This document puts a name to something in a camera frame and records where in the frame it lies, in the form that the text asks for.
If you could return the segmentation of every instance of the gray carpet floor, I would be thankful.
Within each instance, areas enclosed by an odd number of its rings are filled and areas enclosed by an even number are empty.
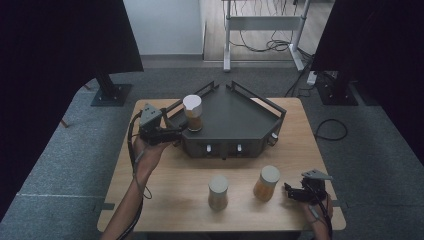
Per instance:
[[[79,90],[0,223],[0,239],[97,239],[97,220],[138,99],[182,98],[201,86],[238,81],[264,97],[282,97],[293,68],[148,68],[111,75],[133,87],[123,107],[90,107],[98,89]],[[300,86],[305,87],[305,77]],[[424,239],[424,167],[379,106],[324,106],[316,89],[301,97],[311,128],[335,118],[348,128],[337,142],[317,140],[347,221],[334,239]],[[321,135],[343,128],[328,123]],[[301,239],[310,239],[302,233]]]

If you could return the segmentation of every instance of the black curtain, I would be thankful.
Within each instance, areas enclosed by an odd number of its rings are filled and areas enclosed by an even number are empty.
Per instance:
[[[123,1],[0,2],[0,218],[95,68],[143,71]]]
[[[335,1],[311,70],[342,71],[358,80],[424,164],[420,6],[418,0]]]

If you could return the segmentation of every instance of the wooden table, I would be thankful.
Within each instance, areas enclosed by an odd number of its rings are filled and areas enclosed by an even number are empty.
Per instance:
[[[151,175],[148,187],[153,199],[144,201],[141,218],[135,231],[294,231],[304,230],[306,221],[298,204],[287,198],[281,188],[284,182],[301,188],[301,173],[318,169],[327,173],[313,137],[302,103],[297,98],[270,98],[287,110],[279,141],[258,158],[190,158],[181,147],[165,149],[162,159]],[[176,99],[139,100],[134,114],[146,102],[157,108],[170,106]],[[274,196],[261,202],[253,195],[253,187],[262,167],[273,165],[281,172]],[[113,210],[102,210],[97,227],[104,231],[122,200],[132,179],[132,169],[124,140],[121,153],[105,199]],[[229,181],[226,209],[215,212],[208,205],[208,183],[222,174]],[[327,191],[337,199],[331,182]],[[346,221],[340,207],[334,208],[333,229],[342,230]]]

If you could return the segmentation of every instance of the wire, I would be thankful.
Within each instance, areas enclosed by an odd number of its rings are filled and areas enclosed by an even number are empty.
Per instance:
[[[128,228],[117,238],[118,240],[126,239],[128,237],[128,234],[130,234],[133,231],[135,225],[137,224],[138,220],[140,219],[141,210],[143,210],[143,199],[141,199],[141,203],[140,203],[140,206],[138,206],[137,213],[135,214],[134,220],[128,226]]]
[[[319,130],[321,129],[322,125],[324,125],[324,124],[325,124],[325,123],[327,123],[327,122],[337,122],[337,123],[339,123],[339,124],[340,124],[340,125],[342,125],[342,127],[344,128],[345,133],[344,133],[341,137],[338,137],[338,138],[328,138],[328,137],[323,137],[323,136],[318,135],[318,132],[319,132]],[[323,140],[326,140],[326,141],[333,141],[333,142],[335,142],[335,141],[340,141],[340,140],[342,140],[343,138],[345,138],[345,137],[347,136],[347,134],[348,134],[348,130],[347,130],[347,127],[346,127],[346,125],[345,125],[344,123],[342,123],[341,121],[339,121],[339,120],[337,120],[337,119],[330,118],[330,119],[327,119],[327,120],[322,121],[322,122],[318,125],[318,128],[317,128],[317,130],[315,131],[314,137],[315,137],[315,139],[320,138],[320,139],[323,139]]]

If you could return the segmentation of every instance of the black cable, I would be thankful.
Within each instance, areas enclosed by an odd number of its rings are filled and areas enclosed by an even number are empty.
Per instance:
[[[134,155],[134,149],[133,149],[133,145],[132,145],[134,122],[135,122],[135,120],[137,120],[137,118],[141,117],[142,113],[143,113],[143,111],[140,111],[139,113],[137,113],[133,117],[133,119],[131,119],[130,125],[128,126],[128,133],[127,133],[128,153],[130,155],[131,166],[132,166],[133,169],[134,169],[134,165],[135,165],[135,155]]]
[[[330,216],[328,215],[328,193],[325,192],[327,195],[327,208],[324,207],[322,204],[322,201],[318,197],[318,193],[311,187],[309,184],[306,184],[306,187],[309,188],[309,191],[311,191],[314,194],[315,199],[318,202],[319,207],[321,208],[322,213],[324,214],[324,220],[326,222],[327,228],[328,228],[328,235],[330,239],[333,238],[333,225],[331,224]]]
[[[322,125],[324,125],[324,123],[327,123],[327,122],[337,122],[340,125],[342,125],[342,127],[345,130],[345,133],[343,134],[343,136],[338,137],[338,138],[328,138],[328,137],[323,137],[323,136],[318,135],[318,132],[319,132],[320,128],[322,127]],[[326,141],[333,141],[334,142],[334,141],[340,141],[340,140],[342,140],[343,138],[345,138],[347,136],[347,134],[348,134],[348,130],[347,130],[347,127],[346,127],[346,125],[344,123],[342,123],[341,121],[339,121],[337,119],[330,118],[330,119],[327,119],[327,120],[322,121],[318,125],[318,128],[315,131],[314,137],[315,137],[315,139],[320,138],[320,139],[323,139],[323,140],[326,140]]]
[[[142,209],[143,209],[143,199],[141,199],[141,203],[137,209],[137,213],[135,214],[134,220],[131,222],[128,228],[117,238],[118,240],[125,239],[126,237],[128,237],[128,234],[130,234],[134,230],[135,225],[140,219]]]

